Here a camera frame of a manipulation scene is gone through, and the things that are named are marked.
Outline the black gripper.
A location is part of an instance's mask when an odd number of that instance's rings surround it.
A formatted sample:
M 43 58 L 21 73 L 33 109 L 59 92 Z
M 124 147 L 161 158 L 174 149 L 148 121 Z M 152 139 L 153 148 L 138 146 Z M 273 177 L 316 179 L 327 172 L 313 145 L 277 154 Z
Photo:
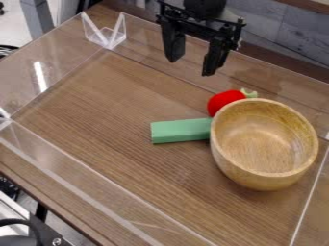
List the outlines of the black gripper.
M 185 36 L 210 40 L 204 60 L 204 76 L 213 76 L 224 66 L 231 42 L 241 40 L 245 19 L 227 6 L 228 0 L 157 0 L 165 55 L 176 62 L 185 54 Z

